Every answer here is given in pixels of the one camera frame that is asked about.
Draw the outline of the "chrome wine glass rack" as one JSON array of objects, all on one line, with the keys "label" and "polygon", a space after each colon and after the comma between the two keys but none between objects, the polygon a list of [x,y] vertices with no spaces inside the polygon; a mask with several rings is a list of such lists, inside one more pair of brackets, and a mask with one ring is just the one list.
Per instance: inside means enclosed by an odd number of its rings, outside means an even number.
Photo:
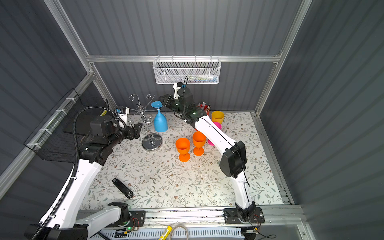
[{"label": "chrome wine glass rack", "polygon": [[154,94],[148,94],[146,96],[148,103],[145,106],[143,106],[141,104],[141,101],[138,95],[132,94],[129,96],[130,102],[134,102],[135,100],[137,100],[137,108],[135,109],[135,112],[136,114],[140,114],[141,119],[145,126],[146,133],[147,133],[147,135],[142,140],[142,146],[146,151],[155,151],[159,149],[163,143],[162,137],[159,134],[153,133],[151,131],[150,125],[152,123],[152,119],[149,117],[147,118],[145,115],[145,112],[147,111],[147,107],[153,101],[154,97],[155,97]]}]

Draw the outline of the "blue wine glass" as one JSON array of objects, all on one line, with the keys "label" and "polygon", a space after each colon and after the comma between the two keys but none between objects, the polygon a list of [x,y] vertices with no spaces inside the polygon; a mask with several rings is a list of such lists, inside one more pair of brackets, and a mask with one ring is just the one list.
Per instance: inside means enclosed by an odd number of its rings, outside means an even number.
[{"label": "blue wine glass", "polygon": [[155,131],[157,131],[158,133],[166,132],[168,130],[168,122],[166,117],[161,113],[161,108],[163,107],[162,102],[161,101],[152,102],[151,106],[158,110],[158,113],[154,119]]}]

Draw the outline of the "pink wine glass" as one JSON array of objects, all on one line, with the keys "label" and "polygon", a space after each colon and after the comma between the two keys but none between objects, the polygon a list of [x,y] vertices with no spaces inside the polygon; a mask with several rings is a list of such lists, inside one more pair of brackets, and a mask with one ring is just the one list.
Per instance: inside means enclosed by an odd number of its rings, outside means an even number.
[{"label": "pink wine glass", "polygon": [[222,125],[218,122],[212,122],[209,127],[209,136],[207,137],[208,143],[211,146],[215,146],[220,140],[220,135],[217,130],[220,130]]}]

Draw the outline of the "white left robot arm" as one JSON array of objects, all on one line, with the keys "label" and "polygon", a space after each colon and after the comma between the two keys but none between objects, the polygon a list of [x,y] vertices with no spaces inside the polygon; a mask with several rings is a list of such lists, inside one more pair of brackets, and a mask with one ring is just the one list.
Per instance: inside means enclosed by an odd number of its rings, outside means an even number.
[{"label": "white left robot arm", "polygon": [[90,141],[75,142],[75,163],[65,185],[38,224],[25,231],[28,240],[87,240],[113,224],[132,228],[136,221],[125,203],[112,202],[99,212],[78,220],[82,200],[113,148],[124,139],[137,139],[142,124],[128,127],[112,116],[96,117],[90,123]]}]

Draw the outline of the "yellow wine glass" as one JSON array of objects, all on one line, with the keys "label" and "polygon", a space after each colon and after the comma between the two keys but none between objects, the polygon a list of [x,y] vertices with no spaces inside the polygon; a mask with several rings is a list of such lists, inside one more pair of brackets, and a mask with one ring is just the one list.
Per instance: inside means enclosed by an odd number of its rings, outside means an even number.
[{"label": "yellow wine glass", "polygon": [[214,111],[211,115],[212,121],[222,124],[225,118],[225,114],[221,111]]}]

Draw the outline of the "orange wine glass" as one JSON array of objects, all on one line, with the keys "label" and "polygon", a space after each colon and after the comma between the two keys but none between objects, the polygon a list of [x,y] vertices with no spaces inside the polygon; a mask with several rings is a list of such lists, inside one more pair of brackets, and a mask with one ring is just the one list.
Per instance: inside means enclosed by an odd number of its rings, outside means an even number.
[{"label": "orange wine glass", "polygon": [[204,154],[204,145],[206,143],[206,136],[199,131],[193,134],[194,154],[196,156],[202,156]]},{"label": "orange wine glass", "polygon": [[181,162],[188,162],[190,160],[190,141],[187,138],[180,138],[175,143],[179,153],[179,160]]}]

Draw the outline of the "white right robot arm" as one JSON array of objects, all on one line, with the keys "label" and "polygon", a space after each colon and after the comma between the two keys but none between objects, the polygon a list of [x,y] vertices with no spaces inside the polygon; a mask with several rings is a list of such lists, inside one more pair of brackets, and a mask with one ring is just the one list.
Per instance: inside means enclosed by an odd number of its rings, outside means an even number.
[{"label": "white right robot arm", "polygon": [[242,223],[257,221],[264,223],[262,214],[257,214],[257,205],[250,194],[249,181],[247,179],[247,153],[242,141],[235,141],[219,129],[210,119],[207,113],[198,108],[193,100],[189,88],[183,87],[176,91],[178,97],[172,94],[160,96],[162,105],[179,117],[194,129],[207,137],[221,154],[219,166],[223,174],[232,181],[235,193],[236,216]]}]

